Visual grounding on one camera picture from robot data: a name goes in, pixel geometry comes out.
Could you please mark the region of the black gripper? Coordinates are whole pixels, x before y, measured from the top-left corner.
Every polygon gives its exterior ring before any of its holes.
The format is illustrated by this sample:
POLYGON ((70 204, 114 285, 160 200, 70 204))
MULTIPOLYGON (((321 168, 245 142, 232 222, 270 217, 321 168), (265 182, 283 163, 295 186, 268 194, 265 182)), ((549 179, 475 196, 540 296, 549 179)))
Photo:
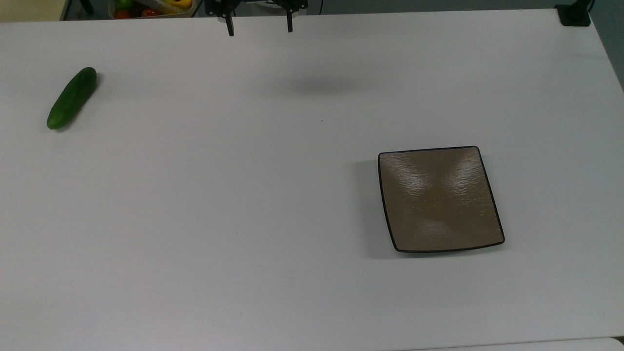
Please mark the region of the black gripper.
POLYGON ((232 15, 234 10, 244 2, 264 3, 275 5, 287 13, 288 33, 293 32, 293 16, 299 11, 306 10, 309 0, 205 0, 205 13, 209 16, 225 17, 228 35, 234 37, 234 24, 232 15))

